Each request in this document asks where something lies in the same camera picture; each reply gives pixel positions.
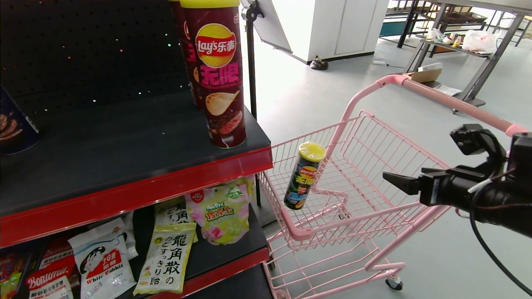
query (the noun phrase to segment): shoe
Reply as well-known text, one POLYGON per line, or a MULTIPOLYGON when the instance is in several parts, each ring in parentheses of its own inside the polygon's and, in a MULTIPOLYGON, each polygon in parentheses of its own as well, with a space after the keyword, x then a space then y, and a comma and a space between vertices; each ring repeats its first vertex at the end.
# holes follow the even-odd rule
POLYGON ((329 63, 325 60, 322 60, 316 55, 314 56, 314 59, 310 63, 310 68, 313 70, 324 71, 329 68, 329 63))

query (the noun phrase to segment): potato chip can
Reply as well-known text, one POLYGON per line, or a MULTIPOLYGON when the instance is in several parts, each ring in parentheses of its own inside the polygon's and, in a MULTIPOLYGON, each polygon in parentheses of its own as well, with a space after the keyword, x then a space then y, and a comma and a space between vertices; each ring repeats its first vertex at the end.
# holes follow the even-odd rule
POLYGON ((188 85, 192 92, 194 105, 198 110, 205 110, 205 100, 203 100, 200 91, 200 76, 198 65, 196 63, 196 51, 194 50, 194 42, 190 40, 190 33, 188 32, 187 21, 185 20, 185 11, 181 7, 179 0, 169 0, 172 6, 173 18, 176 23, 176 30, 179 35, 179 44, 183 57, 185 59, 185 67, 188 74, 188 85))
POLYGON ((212 143, 246 140, 238 0, 181 0, 194 41, 200 91, 212 143))
POLYGON ((285 193, 285 206, 292 210, 303 207, 325 156, 326 150, 319 144, 305 142, 299 145, 297 163, 285 193))

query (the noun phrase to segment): yellow chip can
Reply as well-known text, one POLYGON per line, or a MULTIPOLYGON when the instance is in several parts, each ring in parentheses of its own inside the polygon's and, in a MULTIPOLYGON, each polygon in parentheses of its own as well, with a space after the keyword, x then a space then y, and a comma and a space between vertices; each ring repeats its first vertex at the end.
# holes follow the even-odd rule
POLYGON ((325 148, 312 142, 300 144, 298 152, 299 159, 284 198, 285 206, 292 210, 300 210, 305 204, 320 163, 326 155, 325 148))

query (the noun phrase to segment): gray floor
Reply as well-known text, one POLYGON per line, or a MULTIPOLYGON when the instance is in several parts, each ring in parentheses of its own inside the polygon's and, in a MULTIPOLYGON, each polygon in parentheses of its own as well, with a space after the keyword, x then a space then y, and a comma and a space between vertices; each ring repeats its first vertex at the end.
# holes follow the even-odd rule
MULTIPOLYGON (((519 48, 510 46, 478 95, 487 102, 482 109, 528 128, 532 128, 531 49, 531 40, 524 40, 519 48)), ((259 124, 272 144, 333 124, 339 120, 356 92, 382 76, 400 71, 373 65, 373 59, 384 58, 389 64, 404 66, 412 51, 411 48, 398 49, 395 44, 380 41, 375 56, 335 61, 330 63, 327 71, 314 71, 288 55, 257 42, 259 124)), ((482 63, 480 58, 459 53, 439 54, 433 61, 444 64, 440 81, 455 88, 465 87, 482 63)), ((450 165, 476 165, 484 158, 462 155, 448 135, 449 131, 463 123, 477 121, 463 114, 452 115, 449 108, 401 87, 390 86, 371 94, 356 106, 355 111, 359 109, 374 113, 450 165)), ((510 139, 501 132, 495 134, 508 148, 510 139)), ((479 229, 508 269, 532 287, 532 240, 495 226, 479 225, 479 229)), ((268 235, 276 230, 276 224, 265 229, 268 235)), ((378 242, 386 244, 387 241, 382 239, 378 242)), ((333 251, 352 246, 344 243, 335 245, 335 248, 302 251, 298 252, 298 257, 302 263, 311 263, 333 251)), ((353 259, 340 259, 334 264, 348 263, 353 259)), ((402 291, 396 292, 384 282, 375 282, 328 298, 526 298, 489 259, 476 241, 468 221, 452 211, 426 231, 414 235, 389 259, 407 264, 401 272, 404 281, 402 291)), ((293 267, 294 261, 289 259, 283 265, 293 267)), ((308 285, 298 284, 290 291, 301 294, 305 288, 308 289, 308 285)))

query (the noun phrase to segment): pink shopping cart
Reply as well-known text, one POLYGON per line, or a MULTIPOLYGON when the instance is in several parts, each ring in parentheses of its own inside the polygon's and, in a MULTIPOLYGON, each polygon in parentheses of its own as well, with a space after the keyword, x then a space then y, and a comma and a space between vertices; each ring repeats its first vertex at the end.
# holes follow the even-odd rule
POLYGON ((272 147, 273 168, 260 174, 260 182, 281 227, 268 239, 270 260, 263 264, 275 298, 320 298, 380 279, 393 289, 402 289, 397 273, 405 263, 391 263, 386 257, 449 209, 423 206, 417 196, 404 195, 382 177, 383 171, 417 176, 421 168, 447 168, 444 162, 370 112, 363 110, 351 117, 360 99, 389 84, 467 113, 508 136, 526 131, 404 76, 389 75, 357 93, 339 123, 272 147), (294 211, 284 206, 283 195, 297 147, 306 141, 327 145, 327 156, 309 200, 294 211), (328 247, 343 242, 353 246, 347 251, 328 247), (300 259, 317 247, 326 247, 329 257, 300 259))

